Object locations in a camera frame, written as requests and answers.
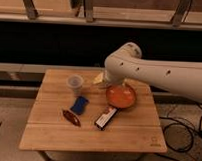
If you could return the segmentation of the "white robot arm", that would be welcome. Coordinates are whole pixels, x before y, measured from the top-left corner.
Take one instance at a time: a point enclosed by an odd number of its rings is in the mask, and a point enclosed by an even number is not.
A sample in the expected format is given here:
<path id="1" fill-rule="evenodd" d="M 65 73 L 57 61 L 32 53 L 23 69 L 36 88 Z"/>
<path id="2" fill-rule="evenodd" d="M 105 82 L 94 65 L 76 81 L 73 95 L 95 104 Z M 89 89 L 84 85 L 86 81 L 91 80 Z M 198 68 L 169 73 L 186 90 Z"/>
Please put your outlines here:
<path id="1" fill-rule="evenodd" d="M 93 81 L 102 87 L 136 79 L 202 104 L 202 62 L 149 61 L 128 42 L 105 58 L 104 71 Z"/>

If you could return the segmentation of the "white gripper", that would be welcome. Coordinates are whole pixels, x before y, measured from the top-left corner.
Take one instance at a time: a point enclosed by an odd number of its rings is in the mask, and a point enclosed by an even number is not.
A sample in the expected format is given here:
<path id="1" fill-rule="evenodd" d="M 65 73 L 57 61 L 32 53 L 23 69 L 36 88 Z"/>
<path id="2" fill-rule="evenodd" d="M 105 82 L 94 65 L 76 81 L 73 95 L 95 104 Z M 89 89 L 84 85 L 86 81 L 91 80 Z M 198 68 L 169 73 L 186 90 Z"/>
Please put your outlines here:
<path id="1" fill-rule="evenodd" d="M 103 81 L 105 81 L 107 84 L 121 85 L 124 81 L 124 78 L 119 77 L 116 74 L 112 74 L 108 70 L 105 70 L 104 73 L 101 72 L 97 77 L 94 78 L 93 83 L 96 85 L 102 83 Z"/>

